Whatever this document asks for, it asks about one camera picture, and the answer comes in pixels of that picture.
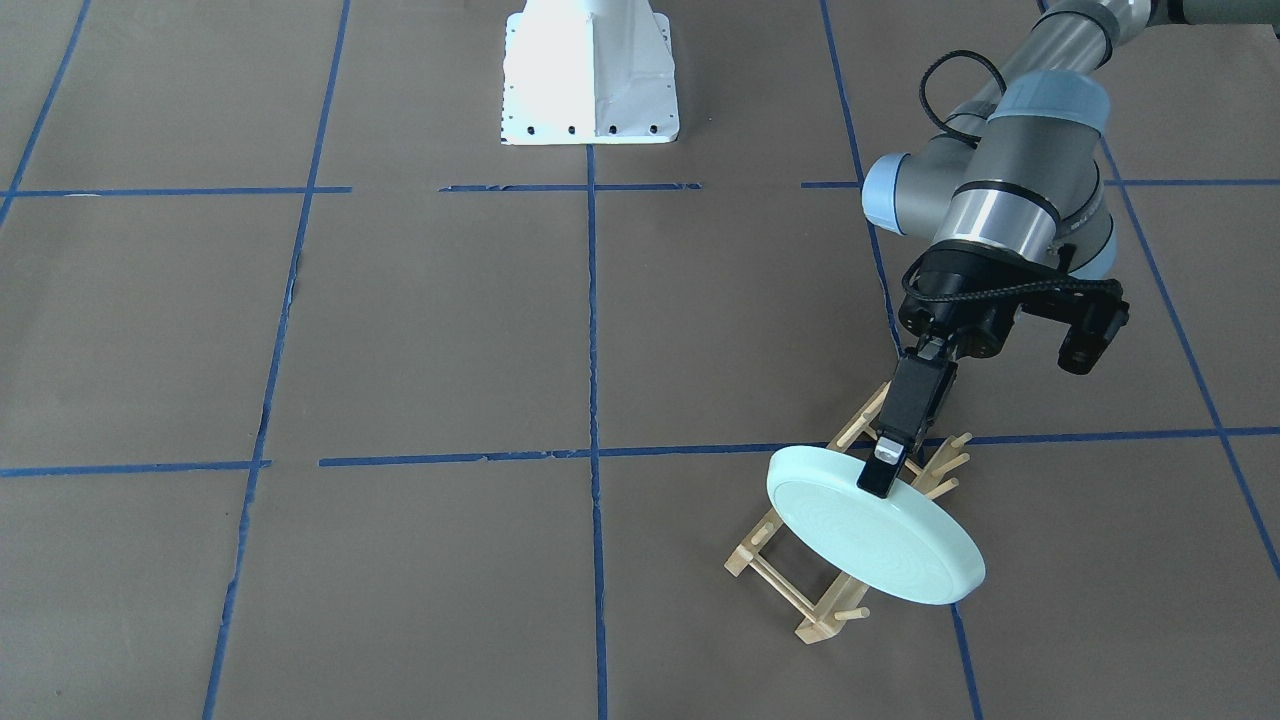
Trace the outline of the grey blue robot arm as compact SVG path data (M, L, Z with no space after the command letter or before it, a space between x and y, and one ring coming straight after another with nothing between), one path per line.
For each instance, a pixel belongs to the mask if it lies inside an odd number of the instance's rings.
M1108 278L1114 218L1094 150L1110 99L1093 78L1156 26L1275 26L1275 1L1061 1L991 82L941 118L916 154L886 155L861 184L869 223L928 241L905 270L902 351L858 487L886 497L919 448L964 357L993 357L1020 313L1062 323L1059 365L1092 372L1129 306Z

